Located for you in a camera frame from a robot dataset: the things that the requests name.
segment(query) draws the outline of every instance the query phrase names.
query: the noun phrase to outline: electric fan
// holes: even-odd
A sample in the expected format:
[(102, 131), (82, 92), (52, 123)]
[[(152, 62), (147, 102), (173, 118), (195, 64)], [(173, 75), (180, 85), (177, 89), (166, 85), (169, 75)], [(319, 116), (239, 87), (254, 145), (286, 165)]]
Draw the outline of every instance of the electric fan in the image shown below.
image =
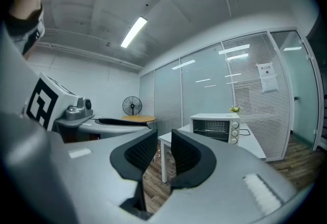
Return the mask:
[(142, 110), (142, 102), (139, 100), (137, 97), (128, 97), (124, 100), (123, 102), (123, 111), (127, 115), (137, 115), (141, 112)]

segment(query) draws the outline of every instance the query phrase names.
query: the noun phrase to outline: door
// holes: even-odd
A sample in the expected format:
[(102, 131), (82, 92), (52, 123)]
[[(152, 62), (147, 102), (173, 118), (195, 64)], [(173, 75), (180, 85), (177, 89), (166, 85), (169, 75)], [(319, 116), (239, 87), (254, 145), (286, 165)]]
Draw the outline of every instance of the door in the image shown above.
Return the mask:
[(318, 89), (310, 55), (296, 31), (271, 33), (286, 62), (294, 94), (293, 136), (311, 148), (318, 125)]

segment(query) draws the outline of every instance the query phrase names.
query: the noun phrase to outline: small yellow object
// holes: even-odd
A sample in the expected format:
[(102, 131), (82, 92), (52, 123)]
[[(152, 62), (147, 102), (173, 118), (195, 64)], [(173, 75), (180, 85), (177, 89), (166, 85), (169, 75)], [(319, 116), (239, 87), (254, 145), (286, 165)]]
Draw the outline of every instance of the small yellow object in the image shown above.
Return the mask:
[(240, 107), (231, 107), (230, 108), (231, 112), (239, 112), (240, 111)]

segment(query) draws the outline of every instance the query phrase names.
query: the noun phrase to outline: wooden floor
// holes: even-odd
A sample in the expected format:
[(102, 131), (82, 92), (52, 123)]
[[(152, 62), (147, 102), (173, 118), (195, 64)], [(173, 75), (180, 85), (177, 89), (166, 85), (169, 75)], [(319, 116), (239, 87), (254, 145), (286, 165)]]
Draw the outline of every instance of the wooden floor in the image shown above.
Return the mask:
[[(314, 182), (318, 176), (319, 167), (325, 158), (321, 151), (311, 151), (302, 143), (290, 138), (289, 145), (282, 161), (268, 164), (284, 175), (298, 189)], [(161, 181), (161, 158), (156, 158), (143, 176), (143, 188), (147, 211), (155, 213), (168, 199), (170, 194), (169, 182), (176, 175), (175, 161), (168, 153), (168, 182)]]

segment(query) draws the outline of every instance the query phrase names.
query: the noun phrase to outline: wooden table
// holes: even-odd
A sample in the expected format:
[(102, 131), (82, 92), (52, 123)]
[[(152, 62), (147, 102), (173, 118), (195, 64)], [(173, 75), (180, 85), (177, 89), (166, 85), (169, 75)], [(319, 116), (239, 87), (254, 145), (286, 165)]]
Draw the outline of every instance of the wooden table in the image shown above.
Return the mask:
[(122, 120), (133, 121), (133, 122), (152, 122), (156, 120), (156, 117), (153, 116), (124, 116)]

